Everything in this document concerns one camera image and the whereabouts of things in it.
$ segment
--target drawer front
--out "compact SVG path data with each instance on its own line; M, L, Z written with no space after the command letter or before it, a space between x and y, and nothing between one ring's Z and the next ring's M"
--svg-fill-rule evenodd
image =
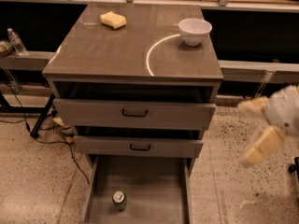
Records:
M55 99L71 126L206 130L214 104L119 102Z
M142 138L105 138L75 136L75 144L84 154L197 158L203 146L199 140L157 140Z
M112 202L118 190L127 200L122 212ZM193 224L186 160L96 157L82 223Z

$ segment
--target plastic bottle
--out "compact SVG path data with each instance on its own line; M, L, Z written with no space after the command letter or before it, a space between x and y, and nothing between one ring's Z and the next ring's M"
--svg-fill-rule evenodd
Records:
M7 34L8 38L9 38L12 46L16 50L17 54L19 56L28 55L26 47L21 42L21 39L20 39L19 35L16 32L14 32L11 28L8 28L7 32L8 32L8 34Z

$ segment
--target drawer handle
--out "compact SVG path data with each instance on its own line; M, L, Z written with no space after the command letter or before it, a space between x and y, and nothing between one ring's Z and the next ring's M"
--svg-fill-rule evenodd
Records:
M121 111L121 113L125 116L125 117L135 117L135 118L144 118L148 115L149 111L146 109L144 111L144 114L132 114L132 113L129 113L128 111L126 111L125 109L123 109Z
M147 147L134 147L132 144L130 144L130 149L133 151L149 151L150 145L148 145Z

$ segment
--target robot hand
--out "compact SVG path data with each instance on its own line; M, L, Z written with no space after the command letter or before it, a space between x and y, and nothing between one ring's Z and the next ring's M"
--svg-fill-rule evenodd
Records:
M269 127L258 131L253 144L241 160L251 166L279 150L287 136L299 137L299 87L288 86L275 92L270 98L259 97L238 104L239 110L259 119Z

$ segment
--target soda can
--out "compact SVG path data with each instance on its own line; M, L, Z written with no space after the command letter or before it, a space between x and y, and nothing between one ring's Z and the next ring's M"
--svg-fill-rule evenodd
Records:
M121 190L116 191L112 196L114 206L120 212L123 211L127 206L127 196Z

